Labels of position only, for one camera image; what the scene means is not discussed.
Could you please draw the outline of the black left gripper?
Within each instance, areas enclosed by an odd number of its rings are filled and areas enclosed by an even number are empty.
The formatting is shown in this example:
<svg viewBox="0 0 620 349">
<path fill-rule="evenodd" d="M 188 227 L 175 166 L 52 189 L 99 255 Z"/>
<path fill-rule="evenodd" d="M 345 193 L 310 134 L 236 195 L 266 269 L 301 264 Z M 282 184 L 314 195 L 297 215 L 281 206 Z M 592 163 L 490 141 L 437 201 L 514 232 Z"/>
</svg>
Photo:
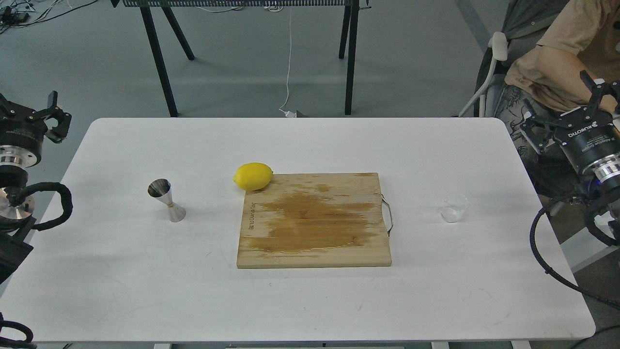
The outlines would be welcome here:
<svg viewBox="0 0 620 349">
<path fill-rule="evenodd" d="M 62 143 L 68 136 L 72 115 L 58 106 L 58 92 L 51 91 L 46 109 L 14 109 L 13 104 L 0 94 L 0 143 L 4 150 L 18 149 L 26 167 L 41 161 L 44 136 L 53 143 Z M 48 127 L 53 119 L 56 125 Z"/>
</svg>

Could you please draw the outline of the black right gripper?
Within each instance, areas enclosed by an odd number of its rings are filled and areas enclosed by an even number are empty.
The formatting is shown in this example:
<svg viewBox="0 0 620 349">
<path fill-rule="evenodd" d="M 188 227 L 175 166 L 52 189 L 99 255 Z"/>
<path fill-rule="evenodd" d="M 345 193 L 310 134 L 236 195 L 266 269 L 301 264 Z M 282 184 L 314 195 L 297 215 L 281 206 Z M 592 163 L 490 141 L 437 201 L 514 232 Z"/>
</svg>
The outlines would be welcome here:
<svg viewBox="0 0 620 349">
<path fill-rule="evenodd" d="M 560 115 L 525 98 L 519 130 L 536 155 L 561 156 L 563 151 L 576 173 L 587 176 L 595 171 L 594 163 L 619 154 L 619 130 L 612 114 L 600 111 L 600 103 L 603 96 L 611 95 L 617 102 L 613 112 L 620 112 L 620 81 L 595 80 L 585 70 L 580 71 L 580 78 L 591 92 L 586 107 Z"/>
</svg>

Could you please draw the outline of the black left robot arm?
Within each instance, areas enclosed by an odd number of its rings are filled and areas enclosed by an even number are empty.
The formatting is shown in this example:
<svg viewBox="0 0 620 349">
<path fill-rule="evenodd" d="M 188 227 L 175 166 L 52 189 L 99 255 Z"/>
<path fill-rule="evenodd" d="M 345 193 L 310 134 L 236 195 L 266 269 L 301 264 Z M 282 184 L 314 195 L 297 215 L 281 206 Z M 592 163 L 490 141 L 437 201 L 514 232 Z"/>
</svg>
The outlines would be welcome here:
<svg viewBox="0 0 620 349">
<path fill-rule="evenodd" d="M 27 168 L 42 159 L 44 138 L 62 143 L 68 135 L 72 117 L 58 106 L 56 91 L 49 94 L 48 106 L 39 111 L 3 96 L 0 108 L 0 280 L 4 282 L 33 250 L 25 241 L 29 232 L 58 227 L 73 212 L 72 194 L 62 183 L 27 183 Z M 38 223 L 33 216 L 33 195 L 37 192 L 57 192 L 62 214 Z"/>
</svg>

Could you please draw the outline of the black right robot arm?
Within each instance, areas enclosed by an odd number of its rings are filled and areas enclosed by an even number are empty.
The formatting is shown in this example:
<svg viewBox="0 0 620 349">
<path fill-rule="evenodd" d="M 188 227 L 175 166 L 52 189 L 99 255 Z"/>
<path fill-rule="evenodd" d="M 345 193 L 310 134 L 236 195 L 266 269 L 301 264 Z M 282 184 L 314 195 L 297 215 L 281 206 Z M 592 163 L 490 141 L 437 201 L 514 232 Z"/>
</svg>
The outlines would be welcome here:
<svg viewBox="0 0 620 349">
<path fill-rule="evenodd" d="M 593 79 L 585 70 L 580 72 L 580 78 L 591 93 L 588 103 L 556 119 L 536 115 L 530 102 L 525 101 L 529 117 L 520 126 L 525 139 L 539 154 L 545 152 L 549 143 L 558 145 L 578 177 L 573 190 L 552 197 L 538 211 L 530 228 L 529 243 L 534 258 L 546 274 L 589 298 L 618 309 L 618 301 L 594 294 L 560 276 L 545 262 L 536 245 L 538 221 L 560 202 L 582 204 L 587 232 L 608 247 L 619 245 L 620 136 L 613 124 L 613 114 L 601 108 L 604 96 L 619 98 L 619 82 Z"/>
</svg>

